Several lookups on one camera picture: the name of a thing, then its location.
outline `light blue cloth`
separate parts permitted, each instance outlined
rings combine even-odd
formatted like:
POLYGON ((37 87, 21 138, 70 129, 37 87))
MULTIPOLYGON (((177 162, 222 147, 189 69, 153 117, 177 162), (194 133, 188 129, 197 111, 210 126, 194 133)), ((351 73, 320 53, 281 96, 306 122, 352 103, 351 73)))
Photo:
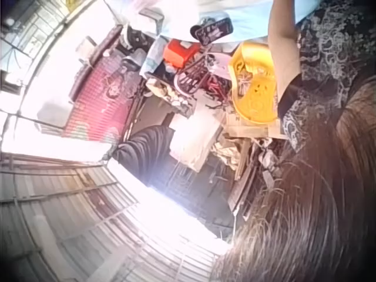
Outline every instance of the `light blue cloth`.
MULTIPOLYGON (((295 0, 296 22, 300 22, 309 15, 322 0, 295 0)), ((268 33, 269 15, 273 0, 257 3, 254 5, 225 9, 218 12, 209 12, 200 15, 200 19, 214 18, 220 20, 230 17, 234 26, 234 32, 227 35, 215 43, 245 41, 266 36, 268 33)), ((171 32, 169 25, 162 28, 163 36, 168 38, 176 38, 183 41, 196 41, 190 34, 190 31, 171 32)))
MULTIPOLYGON (((126 14, 129 13, 130 3, 135 0, 106 0, 106 3, 110 6, 115 17, 121 22, 126 22, 126 14)), ((296 22, 301 21, 308 14, 318 7, 322 0, 295 0, 295 15, 296 22)), ((248 39, 260 38, 267 35, 268 22, 270 16, 271 6, 273 0, 256 2, 255 4, 249 4, 247 6, 242 6, 232 9, 223 9, 222 11, 202 13, 199 15, 200 19, 204 18, 214 18, 215 20, 220 20, 225 17, 230 17, 234 26, 234 32, 227 35, 215 43, 226 43, 226 42, 240 42, 248 39)), ((182 17, 182 21, 188 20, 189 15, 182 17)), ((175 38, 183 41, 196 42, 196 40, 190 34, 189 25, 184 25, 184 22, 179 22, 179 17, 177 17, 178 22, 165 22, 162 27, 161 35, 167 38, 175 38), (179 24, 185 26, 184 28, 179 28, 179 24)))

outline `yellow basket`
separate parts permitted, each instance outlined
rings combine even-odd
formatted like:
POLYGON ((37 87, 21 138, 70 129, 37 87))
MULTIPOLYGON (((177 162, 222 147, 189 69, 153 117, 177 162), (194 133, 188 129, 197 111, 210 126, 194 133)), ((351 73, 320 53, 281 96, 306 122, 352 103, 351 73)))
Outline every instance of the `yellow basket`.
POLYGON ((254 42, 240 44, 230 61, 229 72, 236 112, 253 123, 266 124, 276 120, 274 97, 277 83, 267 45, 254 42), (253 77, 250 88, 240 97, 238 78, 244 69, 253 77))

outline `metal grate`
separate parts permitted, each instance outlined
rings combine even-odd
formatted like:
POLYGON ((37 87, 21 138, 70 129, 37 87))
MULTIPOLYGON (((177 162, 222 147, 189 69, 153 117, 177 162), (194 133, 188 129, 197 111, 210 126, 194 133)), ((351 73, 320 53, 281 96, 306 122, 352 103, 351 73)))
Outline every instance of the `metal grate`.
POLYGON ((75 102, 63 136, 105 143, 121 138, 132 101, 142 78, 122 67, 115 50, 101 58, 75 102))

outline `dark hair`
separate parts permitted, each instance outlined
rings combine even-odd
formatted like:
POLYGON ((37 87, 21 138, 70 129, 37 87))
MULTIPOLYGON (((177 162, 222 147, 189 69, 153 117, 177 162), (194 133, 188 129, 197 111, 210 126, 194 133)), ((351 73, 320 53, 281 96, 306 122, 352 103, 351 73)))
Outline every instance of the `dark hair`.
POLYGON ((352 99, 338 123, 310 121, 309 140, 298 153, 284 152, 281 179, 258 193, 213 278, 376 281, 370 278, 376 268, 375 96, 369 88, 352 99))

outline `bright light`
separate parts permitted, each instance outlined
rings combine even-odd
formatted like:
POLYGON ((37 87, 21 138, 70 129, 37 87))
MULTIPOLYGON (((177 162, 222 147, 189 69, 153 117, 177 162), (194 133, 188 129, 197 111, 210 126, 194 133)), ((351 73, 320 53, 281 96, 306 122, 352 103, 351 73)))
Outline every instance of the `bright light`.
POLYGON ((184 248, 187 241, 218 255, 229 249, 229 244, 217 238, 198 219, 155 189, 146 187, 117 161, 110 160, 108 169, 139 202, 132 214, 142 231, 157 236, 178 250, 184 248))

